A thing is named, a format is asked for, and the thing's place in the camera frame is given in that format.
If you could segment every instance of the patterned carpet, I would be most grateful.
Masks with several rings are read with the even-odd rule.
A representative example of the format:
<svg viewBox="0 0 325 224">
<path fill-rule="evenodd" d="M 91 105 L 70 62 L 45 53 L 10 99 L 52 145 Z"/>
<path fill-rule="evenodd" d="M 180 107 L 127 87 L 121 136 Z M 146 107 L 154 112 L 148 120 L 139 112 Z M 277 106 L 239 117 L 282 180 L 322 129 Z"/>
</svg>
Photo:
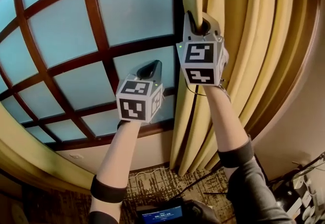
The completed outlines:
<svg viewBox="0 0 325 224">
<path fill-rule="evenodd" d="M 144 172 L 150 173 L 153 170 L 155 168 Z M 136 206 L 164 202 L 207 173 L 209 172 L 206 170 L 195 171 L 183 177 L 170 170 L 157 170 L 152 174 L 139 174 L 136 177 L 136 173 L 131 173 L 120 223 L 134 223 Z M 203 194 L 226 191 L 227 180 L 223 170 L 220 169 L 187 190 L 182 196 L 186 200 L 197 200 L 212 206 L 217 218 L 223 223 L 236 223 L 233 208 L 224 195 Z M 90 196 L 71 191 L 47 192 L 35 187 L 25 187 L 23 199 L 24 211 L 30 223 L 87 224 Z"/>
</svg>

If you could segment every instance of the brown wooden grid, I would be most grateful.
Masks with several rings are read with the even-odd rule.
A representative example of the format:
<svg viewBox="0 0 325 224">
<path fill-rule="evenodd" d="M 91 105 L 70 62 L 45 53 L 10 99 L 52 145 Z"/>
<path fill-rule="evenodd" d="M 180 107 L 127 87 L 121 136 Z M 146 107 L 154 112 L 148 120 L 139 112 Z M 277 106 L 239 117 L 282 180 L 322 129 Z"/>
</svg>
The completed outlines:
<svg viewBox="0 0 325 224">
<path fill-rule="evenodd" d="M 98 0 L 85 0 L 88 18 L 90 21 L 93 36 L 96 42 L 97 50 L 93 53 L 78 57 L 52 68 L 46 68 L 46 65 L 40 55 L 38 47 L 34 42 L 33 36 L 29 29 L 27 19 L 37 14 L 39 11 L 50 6 L 51 4 L 59 0 L 38 0 L 36 3 L 24 9 L 22 0 L 14 0 L 16 18 L 14 18 L 1 32 L 0 32 L 0 42 L 3 41 L 13 30 L 20 27 L 21 33 L 23 35 L 24 41 L 26 43 L 27 49 L 30 53 L 35 66 L 37 67 L 39 73 L 33 75 L 16 85 L 12 85 L 8 76 L 4 72 L 0 65 L 0 75 L 4 79 L 8 90 L 0 94 L 0 101 L 14 96 L 19 103 L 19 105 L 26 111 L 26 113 L 33 119 L 32 122 L 23 123 L 24 127 L 39 126 L 43 129 L 50 137 L 52 137 L 56 143 L 47 144 L 54 150 L 67 150 L 84 148 L 90 146 L 97 146 L 103 144 L 109 144 L 112 141 L 114 134 L 104 135 L 97 137 L 90 130 L 90 128 L 85 124 L 81 117 L 86 115 L 91 115 L 95 113 L 100 113 L 112 109 L 116 109 L 116 102 L 111 102 L 109 104 L 102 104 L 95 107 L 90 107 L 82 110 L 74 111 L 69 101 L 66 99 L 53 77 L 61 73 L 94 63 L 102 61 L 104 68 L 107 73 L 107 77 L 111 83 L 114 93 L 116 93 L 117 85 L 119 82 L 118 75 L 116 72 L 115 64 L 113 58 L 136 53 L 140 51 L 145 51 L 149 49 L 167 47 L 175 45 L 177 42 L 182 41 L 182 29 L 183 29 L 183 5 L 182 0 L 173 0 L 174 6 L 174 34 L 166 35 L 148 39 L 142 39 L 135 42 L 125 43 L 117 46 L 110 46 L 106 37 L 106 32 L 104 24 L 102 21 L 102 16 L 98 4 Z M 176 48 L 174 48 L 174 59 L 175 59 L 175 86 L 173 88 L 168 88 L 164 91 L 164 95 L 176 95 L 177 85 L 179 77 L 179 61 Z M 19 96 L 18 92 L 26 89 L 34 84 L 44 81 L 57 102 L 63 108 L 65 114 L 55 115 L 48 118 L 38 119 L 36 115 L 31 111 L 23 99 Z M 74 124 L 83 132 L 87 139 L 82 140 L 71 140 L 71 141 L 61 141 L 52 131 L 50 131 L 45 125 L 49 123 L 59 122 L 62 120 L 71 119 Z M 138 137 L 153 135 L 161 133 L 163 131 L 171 130 L 174 126 L 174 120 L 169 119 L 155 124 L 143 126 L 140 130 Z"/>
</svg>

